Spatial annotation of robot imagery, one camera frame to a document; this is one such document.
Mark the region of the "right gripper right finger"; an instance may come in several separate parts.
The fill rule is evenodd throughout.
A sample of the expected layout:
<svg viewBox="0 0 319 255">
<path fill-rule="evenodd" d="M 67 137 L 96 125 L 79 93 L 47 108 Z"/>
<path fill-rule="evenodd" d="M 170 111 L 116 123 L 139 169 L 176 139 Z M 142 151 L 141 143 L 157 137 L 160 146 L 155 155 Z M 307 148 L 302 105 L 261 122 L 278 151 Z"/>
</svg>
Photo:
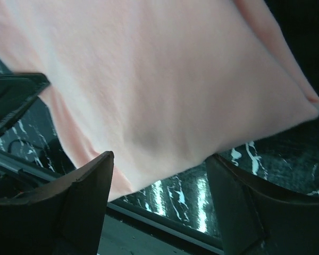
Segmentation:
<svg viewBox="0 0 319 255">
<path fill-rule="evenodd" d="M 319 198 L 219 155 L 207 158 L 206 170 L 225 254 L 319 254 Z"/>
</svg>

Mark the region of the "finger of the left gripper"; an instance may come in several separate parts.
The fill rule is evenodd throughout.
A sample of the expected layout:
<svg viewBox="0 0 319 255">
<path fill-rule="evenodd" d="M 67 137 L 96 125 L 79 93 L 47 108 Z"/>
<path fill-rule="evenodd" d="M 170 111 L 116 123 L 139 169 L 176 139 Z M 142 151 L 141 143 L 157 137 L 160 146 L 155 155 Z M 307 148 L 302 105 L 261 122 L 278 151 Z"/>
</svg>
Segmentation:
<svg viewBox="0 0 319 255">
<path fill-rule="evenodd" d="M 0 74 L 0 136 L 10 129 L 50 85 L 41 73 Z"/>
</svg>

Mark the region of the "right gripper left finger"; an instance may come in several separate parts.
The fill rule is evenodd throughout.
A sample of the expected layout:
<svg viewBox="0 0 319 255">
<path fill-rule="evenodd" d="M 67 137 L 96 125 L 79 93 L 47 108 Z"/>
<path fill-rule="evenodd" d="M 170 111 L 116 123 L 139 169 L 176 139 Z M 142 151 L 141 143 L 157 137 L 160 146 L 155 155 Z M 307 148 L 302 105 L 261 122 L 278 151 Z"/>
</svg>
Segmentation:
<svg viewBox="0 0 319 255">
<path fill-rule="evenodd" d="M 97 254 L 114 154 L 66 175 L 0 158 L 0 254 Z"/>
</svg>

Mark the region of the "salmon pink t-shirt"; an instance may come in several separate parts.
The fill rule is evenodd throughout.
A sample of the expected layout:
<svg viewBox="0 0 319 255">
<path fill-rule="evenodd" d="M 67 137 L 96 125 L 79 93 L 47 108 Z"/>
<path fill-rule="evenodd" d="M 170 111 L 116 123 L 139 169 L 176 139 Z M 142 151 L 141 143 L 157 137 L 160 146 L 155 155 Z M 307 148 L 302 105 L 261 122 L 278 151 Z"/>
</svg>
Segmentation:
<svg viewBox="0 0 319 255">
<path fill-rule="evenodd" d="M 0 59 L 76 167 L 114 152 L 109 201 L 319 116 L 264 1 L 0 1 Z"/>
</svg>

